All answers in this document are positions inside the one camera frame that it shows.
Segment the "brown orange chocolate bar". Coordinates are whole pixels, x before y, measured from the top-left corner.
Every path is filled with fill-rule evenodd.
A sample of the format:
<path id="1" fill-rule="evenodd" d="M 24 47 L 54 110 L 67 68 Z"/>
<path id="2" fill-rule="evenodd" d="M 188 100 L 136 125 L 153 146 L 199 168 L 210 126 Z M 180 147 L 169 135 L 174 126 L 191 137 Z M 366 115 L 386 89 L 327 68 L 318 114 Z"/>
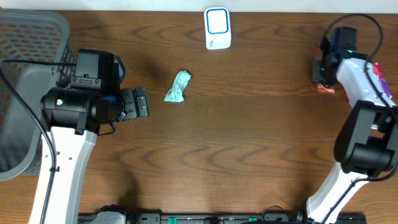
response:
<path id="1" fill-rule="evenodd" d="M 319 93 L 335 94 L 335 90 L 332 87 L 326 87 L 323 84 L 323 78 L 321 76 L 321 62 L 322 62 L 322 51 L 315 47 L 313 50 L 313 63 L 312 63 L 312 82 L 316 84 L 316 91 Z"/>

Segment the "mint green wipes pack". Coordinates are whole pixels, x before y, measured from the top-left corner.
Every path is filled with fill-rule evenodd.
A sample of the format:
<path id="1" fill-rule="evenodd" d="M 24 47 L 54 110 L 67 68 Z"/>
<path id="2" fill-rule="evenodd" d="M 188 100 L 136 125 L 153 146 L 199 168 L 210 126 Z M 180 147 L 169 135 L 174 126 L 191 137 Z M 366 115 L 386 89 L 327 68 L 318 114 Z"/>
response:
<path id="1" fill-rule="evenodd" d="M 166 93 L 164 101 L 171 103 L 183 102 L 184 101 L 183 92 L 187 87 L 191 77 L 192 75 L 186 70 L 178 72 L 172 86 Z"/>

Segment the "purple pantyliner pack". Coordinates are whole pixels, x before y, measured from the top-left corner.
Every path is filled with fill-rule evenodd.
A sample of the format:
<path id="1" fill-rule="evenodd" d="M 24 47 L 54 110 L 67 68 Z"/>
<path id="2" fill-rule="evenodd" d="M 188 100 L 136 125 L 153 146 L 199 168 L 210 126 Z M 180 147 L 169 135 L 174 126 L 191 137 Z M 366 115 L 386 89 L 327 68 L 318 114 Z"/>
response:
<path id="1" fill-rule="evenodd" d="M 382 88 L 382 92 L 389 98 L 392 98 L 392 94 L 391 91 L 388 87 L 388 84 L 384 78 L 384 75 L 382 74 L 381 68 L 379 66 L 378 63 L 373 63 L 373 73 L 380 85 L 380 87 Z"/>

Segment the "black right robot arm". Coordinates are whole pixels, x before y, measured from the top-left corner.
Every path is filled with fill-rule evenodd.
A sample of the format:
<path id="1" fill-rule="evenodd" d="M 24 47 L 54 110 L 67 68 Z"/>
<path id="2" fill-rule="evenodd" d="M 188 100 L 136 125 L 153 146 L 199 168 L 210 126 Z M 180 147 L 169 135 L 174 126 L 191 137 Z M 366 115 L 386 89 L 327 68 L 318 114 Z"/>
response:
<path id="1" fill-rule="evenodd" d="M 397 172 L 397 105 L 377 65 L 354 47 L 317 49 L 312 76 L 320 87 L 341 84 L 351 106 L 335 141 L 332 170 L 306 201 L 307 220 L 336 223 L 361 187 Z"/>

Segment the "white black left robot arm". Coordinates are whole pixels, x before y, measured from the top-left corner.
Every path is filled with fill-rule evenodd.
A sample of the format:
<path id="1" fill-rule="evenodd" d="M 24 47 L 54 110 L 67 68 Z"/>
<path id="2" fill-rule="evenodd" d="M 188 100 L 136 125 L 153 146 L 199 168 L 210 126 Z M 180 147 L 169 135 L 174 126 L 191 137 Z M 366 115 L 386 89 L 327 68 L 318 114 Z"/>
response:
<path id="1" fill-rule="evenodd" d="M 115 93 L 52 88 L 40 102 L 50 144 L 42 147 L 30 223 L 77 223 L 90 154 L 102 124 L 149 115 L 143 87 Z"/>

